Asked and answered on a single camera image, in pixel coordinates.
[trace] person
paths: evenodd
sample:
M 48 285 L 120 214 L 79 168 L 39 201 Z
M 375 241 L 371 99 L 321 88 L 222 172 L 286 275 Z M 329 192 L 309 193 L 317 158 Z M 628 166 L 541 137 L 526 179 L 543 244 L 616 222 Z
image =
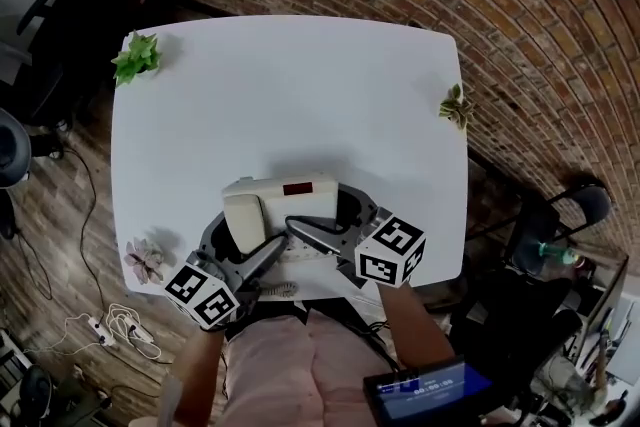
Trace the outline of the person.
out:
M 228 402 L 217 427 L 375 425 L 364 377 L 454 357 L 408 284 L 379 290 L 397 362 L 345 299 L 304 301 L 303 308 L 260 302 L 226 332 L 198 329 L 187 340 L 164 380 L 157 425 L 207 425 L 225 336 Z

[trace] pink shirt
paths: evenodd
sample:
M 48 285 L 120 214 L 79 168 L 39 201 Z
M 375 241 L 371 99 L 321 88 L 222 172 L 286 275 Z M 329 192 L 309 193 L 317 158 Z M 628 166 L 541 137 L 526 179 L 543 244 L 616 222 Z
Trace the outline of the pink shirt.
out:
M 216 425 L 374 426 L 363 377 L 391 369 L 361 338 L 314 310 L 307 324 L 252 324 L 228 348 L 229 402 Z

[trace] blue screen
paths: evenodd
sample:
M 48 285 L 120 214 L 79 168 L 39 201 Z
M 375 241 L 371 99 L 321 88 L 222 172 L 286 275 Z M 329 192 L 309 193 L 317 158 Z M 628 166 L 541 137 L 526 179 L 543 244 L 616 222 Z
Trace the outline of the blue screen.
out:
M 469 397 L 491 386 L 464 362 L 413 379 L 378 385 L 378 394 L 390 418 L 398 419 Z

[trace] red display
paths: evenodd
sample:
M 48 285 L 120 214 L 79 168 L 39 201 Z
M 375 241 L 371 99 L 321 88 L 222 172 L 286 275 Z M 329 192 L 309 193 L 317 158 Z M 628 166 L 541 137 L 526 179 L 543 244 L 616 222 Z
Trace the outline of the red display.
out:
M 309 194 L 313 192 L 313 184 L 311 182 L 289 183 L 282 186 L 282 192 L 285 196 L 295 196 L 296 194 Z

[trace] black cable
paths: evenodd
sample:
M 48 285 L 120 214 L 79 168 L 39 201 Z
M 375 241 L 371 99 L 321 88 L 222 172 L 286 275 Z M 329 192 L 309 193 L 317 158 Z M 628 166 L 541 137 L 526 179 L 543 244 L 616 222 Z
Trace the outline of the black cable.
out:
M 135 391 L 136 393 L 139 393 L 140 395 L 144 395 L 145 397 L 149 397 L 149 398 L 152 398 L 152 399 L 157 399 L 157 398 L 160 397 L 160 395 L 151 395 L 150 393 L 145 393 L 143 391 L 138 390 L 137 388 L 133 388 L 131 386 L 127 386 L 126 384 L 116 384 L 115 386 L 113 386 L 109 390 L 109 395 L 113 395 L 113 391 L 117 390 L 118 388 Z
M 29 272 L 29 277 L 33 282 L 33 286 L 42 297 L 44 297 L 47 301 L 51 301 L 53 299 L 53 291 L 51 290 L 51 281 L 49 281 L 49 274 L 47 273 L 47 270 L 44 268 L 44 265 L 42 265 L 42 262 L 40 261 L 40 257 L 38 256 L 38 253 L 36 252 L 36 250 L 33 248 L 31 243 L 26 239 L 26 237 L 22 234 L 22 231 L 17 230 L 16 234 L 18 235 L 18 245 L 20 246 L 20 252 L 22 253 L 22 258 L 24 259 L 24 263 L 27 267 L 27 271 Z M 44 274 L 44 279 L 47 281 L 46 293 L 44 290 L 40 288 L 36 279 L 33 277 L 33 273 L 31 272 L 31 265 L 29 264 L 29 257 L 27 256 L 27 253 L 25 252 L 24 247 L 22 246 L 22 241 L 24 241 L 24 243 L 29 247 L 29 249 L 31 249 L 31 252 L 33 253 L 33 256 L 36 259 L 36 262 L 38 262 L 38 265 L 40 266 L 40 269 Z
M 66 148 L 66 151 L 68 153 L 72 153 L 73 155 L 78 157 L 80 162 L 82 162 L 82 165 L 84 166 L 84 168 L 87 171 L 87 176 L 89 177 L 89 183 L 91 184 L 91 191 L 93 192 L 93 199 L 91 201 L 91 208 L 89 209 L 89 212 L 87 213 L 86 217 L 84 218 L 84 222 L 82 223 L 82 229 L 80 230 L 80 256 L 82 257 L 82 261 L 84 262 L 84 265 L 86 266 L 87 270 L 89 271 L 89 273 L 93 277 L 93 280 L 96 282 L 96 286 L 98 287 L 98 292 L 100 293 L 100 303 L 102 304 L 102 313 L 100 314 L 100 320 L 98 321 L 98 324 L 102 324 L 102 321 L 104 320 L 104 316 L 106 314 L 106 309 L 107 309 L 106 305 L 105 305 L 105 302 L 104 302 L 104 295 L 102 294 L 102 287 L 100 287 L 100 282 L 98 281 L 98 276 L 96 276 L 95 272 L 93 272 L 93 269 L 91 267 L 89 267 L 89 263 L 87 262 L 87 259 L 84 256 L 84 230 L 87 227 L 87 223 L 89 222 L 89 219 L 91 218 L 91 214 L 93 214 L 93 211 L 96 208 L 96 204 L 98 202 L 98 195 L 96 193 L 96 187 L 95 187 L 95 185 L 93 183 L 93 176 L 91 176 L 91 171 L 89 170 L 89 166 L 87 165 L 85 160 L 73 148 L 71 148 L 69 146 L 66 146 L 65 148 Z
M 2 290 L 0 290 L 0 308 L 2 309 L 3 326 L 0 329 L 9 329 L 9 316 L 7 315 L 7 301 L 4 298 Z
M 128 366 L 131 370 L 133 370 L 134 372 L 137 372 L 138 374 L 146 377 L 147 379 L 149 379 L 150 381 L 153 381 L 154 383 L 156 383 L 158 386 L 162 386 L 162 383 L 160 383 L 159 381 L 156 381 L 153 377 L 149 377 L 147 374 L 145 374 L 142 370 L 137 369 L 136 367 L 134 367 L 131 363 L 127 363 L 125 360 L 123 360 L 120 356 L 117 356 L 116 354 L 114 354 L 113 352 L 110 352 L 106 349 L 106 347 L 104 345 L 101 345 L 100 347 L 102 347 L 102 350 L 104 350 L 104 352 L 106 352 L 109 356 L 112 356 L 114 358 L 116 358 L 117 360 L 119 360 L 121 363 L 125 364 L 126 366 Z
M 76 425 L 78 425 L 82 420 L 86 420 L 87 418 L 89 418 L 89 417 L 91 417 L 91 416 L 95 415 L 95 414 L 96 414 L 98 411 L 100 411 L 101 409 L 102 409 L 102 403 L 101 403 L 98 407 L 96 407 L 96 408 L 92 409 L 91 411 L 89 411 L 87 414 L 85 414 L 85 415 L 81 416 L 80 418 L 78 418 L 78 419 L 77 419 L 75 422 L 73 422 L 69 427 L 75 427 L 75 426 L 76 426 Z
M 373 322 L 369 324 L 369 330 L 372 333 L 377 333 L 378 331 L 381 331 L 382 329 L 385 329 L 385 328 L 389 329 L 389 323 L 386 320 Z
M 224 365 L 224 379 L 222 380 L 222 395 L 225 399 L 229 400 L 229 395 L 227 394 L 227 360 L 224 357 L 224 351 L 220 351 L 220 357 L 222 358 L 222 364 Z

